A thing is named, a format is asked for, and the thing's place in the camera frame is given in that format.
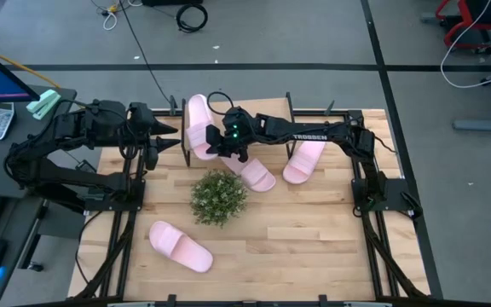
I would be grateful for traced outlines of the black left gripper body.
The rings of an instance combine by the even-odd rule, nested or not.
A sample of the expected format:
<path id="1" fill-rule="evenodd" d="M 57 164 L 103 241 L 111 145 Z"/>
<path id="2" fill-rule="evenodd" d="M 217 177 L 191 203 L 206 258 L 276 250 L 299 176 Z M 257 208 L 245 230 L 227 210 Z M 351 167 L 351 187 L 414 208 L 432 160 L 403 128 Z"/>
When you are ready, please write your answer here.
<path id="1" fill-rule="evenodd" d="M 138 130 L 140 135 L 144 137 L 143 142 L 143 160 L 145 168 L 148 171 L 153 171 L 158 163 L 159 151 L 158 142 L 152 139 L 152 135 L 157 132 L 158 124 L 152 123 L 150 125 L 142 124 Z"/>

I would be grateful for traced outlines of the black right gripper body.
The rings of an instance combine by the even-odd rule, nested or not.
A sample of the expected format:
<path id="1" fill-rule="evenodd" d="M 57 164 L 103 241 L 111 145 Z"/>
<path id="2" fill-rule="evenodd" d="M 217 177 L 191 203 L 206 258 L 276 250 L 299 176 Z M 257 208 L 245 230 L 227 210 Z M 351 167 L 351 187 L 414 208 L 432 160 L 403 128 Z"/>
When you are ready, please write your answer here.
<path id="1" fill-rule="evenodd" d="M 263 119 L 224 119 L 222 156 L 230 158 L 237 154 L 239 162 L 247 162 L 248 146 L 261 139 L 263 122 Z"/>

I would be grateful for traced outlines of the pink slide sandal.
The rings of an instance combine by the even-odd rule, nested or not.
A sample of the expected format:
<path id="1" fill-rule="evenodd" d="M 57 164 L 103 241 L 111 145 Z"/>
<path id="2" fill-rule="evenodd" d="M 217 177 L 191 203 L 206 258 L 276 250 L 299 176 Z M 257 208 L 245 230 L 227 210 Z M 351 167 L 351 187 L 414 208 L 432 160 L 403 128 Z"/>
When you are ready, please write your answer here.
<path id="1" fill-rule="evenodd" d="M 212 160 L 217 157 L 215 153 L 207 153 L 210 145 L 206 141 L 206 128 L 213 125 L 212 112 L 208 108 L 207 98 L 197 94 L 187 102 L 189 126 L 186 129 L 189 148 L 201 160 Z"/>
<path id="2" fill-rule="evenodd" d="M 268 192 L 276 184 L 274 175 L 258 159 L 239 162 L 238 156 L 221 157 L 221 161 L 253 192 Z"/>
<path id="3" fill-rule="evenodd" d="M 283 169 L 283 179 L 291 184 L 307 182 L 314 172 L 325 146 L 324 142 L 303 142 Z"/>
<path id="4" fill-rule="evenodd" d="M 207 272 L 213 264 L 210 251 L 170 223 L 155 222 L 148 236 L 156 252 L 197 273 Z"/>

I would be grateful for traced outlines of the green potted artificial plant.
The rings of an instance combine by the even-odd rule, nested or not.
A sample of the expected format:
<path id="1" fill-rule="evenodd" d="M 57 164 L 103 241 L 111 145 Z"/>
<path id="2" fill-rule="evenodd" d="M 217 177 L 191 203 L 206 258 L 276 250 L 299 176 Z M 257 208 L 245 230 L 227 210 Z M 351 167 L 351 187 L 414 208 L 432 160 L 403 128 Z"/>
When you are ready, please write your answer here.
<path id="1" fill-rule="evenodd" d="M 247 188 L 232 172 L 209 170 L 191 187 L 189 205 L 197 224 L 222 228 L 246 209 Z"/>

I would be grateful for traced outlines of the mint green stapler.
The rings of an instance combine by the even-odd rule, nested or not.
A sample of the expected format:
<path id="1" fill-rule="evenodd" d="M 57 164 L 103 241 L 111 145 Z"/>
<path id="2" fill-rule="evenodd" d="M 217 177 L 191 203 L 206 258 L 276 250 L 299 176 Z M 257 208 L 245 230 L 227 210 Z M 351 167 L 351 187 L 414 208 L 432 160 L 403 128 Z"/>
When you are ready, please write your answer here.
<path id="1" fill-rule="evenodd" d="M 60 100 L 61 95 L 55 90 L 46 90 L 40 95 L 38 101 L 32 101 L 26 110 L 37 120 L 43 119 Z"/>

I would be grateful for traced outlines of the red and black cart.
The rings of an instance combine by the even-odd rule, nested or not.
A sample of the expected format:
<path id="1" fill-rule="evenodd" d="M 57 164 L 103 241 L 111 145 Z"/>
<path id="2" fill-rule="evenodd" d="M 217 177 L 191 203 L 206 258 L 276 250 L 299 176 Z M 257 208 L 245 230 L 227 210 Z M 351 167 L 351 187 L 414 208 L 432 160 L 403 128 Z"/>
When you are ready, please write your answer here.
<path id="1" fill-rule="evenodd" d="M 450 52 L 470 50 L 491 55 L 491 0 L 442 0 L 434 13 L 423 13 L 423 23 L 439 25 Z"/>

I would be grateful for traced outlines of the wooden shelf black metal frame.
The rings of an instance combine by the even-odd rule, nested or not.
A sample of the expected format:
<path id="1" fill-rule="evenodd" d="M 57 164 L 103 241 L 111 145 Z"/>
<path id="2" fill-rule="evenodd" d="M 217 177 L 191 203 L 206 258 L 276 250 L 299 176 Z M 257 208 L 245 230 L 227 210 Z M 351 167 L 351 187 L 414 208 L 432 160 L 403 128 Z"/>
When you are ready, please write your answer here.
<path id="1" fill-rule="evenodd" d="M 292 115 L 292 104 L 287 97 L 270 98 L 259 100 L 234 101 L 236 107 L 244 108 L 252 117 L 258 113 L 294 120 Z M 213 160 L 201 160 L 194 151 L 189 148 L 189 140 L 186 129 L 189 126 L 189 115 L 187 101 L 182 99 L 182 153 L 187 167 L 193 168 L 222 168 L 224 164 L 217 158 Z M 269 170 L 281 170 L 288 161 L 288 154 L 292 152 L 292 144 L 265 145 L 254 143 L 248 146 L 249 160 L 259 159 Z"/>

